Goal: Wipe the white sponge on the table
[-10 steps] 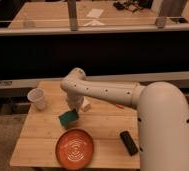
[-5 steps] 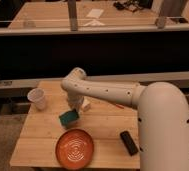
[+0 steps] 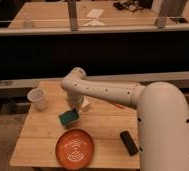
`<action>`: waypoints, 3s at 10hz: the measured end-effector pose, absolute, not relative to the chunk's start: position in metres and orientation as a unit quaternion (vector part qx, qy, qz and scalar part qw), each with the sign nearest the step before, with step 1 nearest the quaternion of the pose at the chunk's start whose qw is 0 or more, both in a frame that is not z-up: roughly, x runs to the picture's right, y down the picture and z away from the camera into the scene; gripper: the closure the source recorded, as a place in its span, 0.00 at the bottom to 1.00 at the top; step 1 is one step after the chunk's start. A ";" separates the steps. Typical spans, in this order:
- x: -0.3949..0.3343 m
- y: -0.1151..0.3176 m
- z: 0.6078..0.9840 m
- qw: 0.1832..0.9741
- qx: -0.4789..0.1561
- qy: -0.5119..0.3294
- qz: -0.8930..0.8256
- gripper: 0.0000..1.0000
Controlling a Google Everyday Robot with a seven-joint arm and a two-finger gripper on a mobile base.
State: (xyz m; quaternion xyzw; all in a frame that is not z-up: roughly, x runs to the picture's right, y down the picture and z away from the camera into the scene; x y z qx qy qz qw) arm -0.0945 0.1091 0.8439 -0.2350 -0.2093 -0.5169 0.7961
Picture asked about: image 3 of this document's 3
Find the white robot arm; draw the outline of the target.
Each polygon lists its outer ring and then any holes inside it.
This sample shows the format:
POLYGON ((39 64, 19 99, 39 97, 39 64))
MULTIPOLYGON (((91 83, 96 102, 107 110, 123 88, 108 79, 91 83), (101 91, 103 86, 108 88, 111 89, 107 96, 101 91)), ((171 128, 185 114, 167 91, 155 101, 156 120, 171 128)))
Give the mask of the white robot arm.
POLYGON ((68 103, 78 108, 86 96, 137 110, 140 171, 189 171, 189 107, 168 82, 96 82, 73 68, 61 81, 68 103))

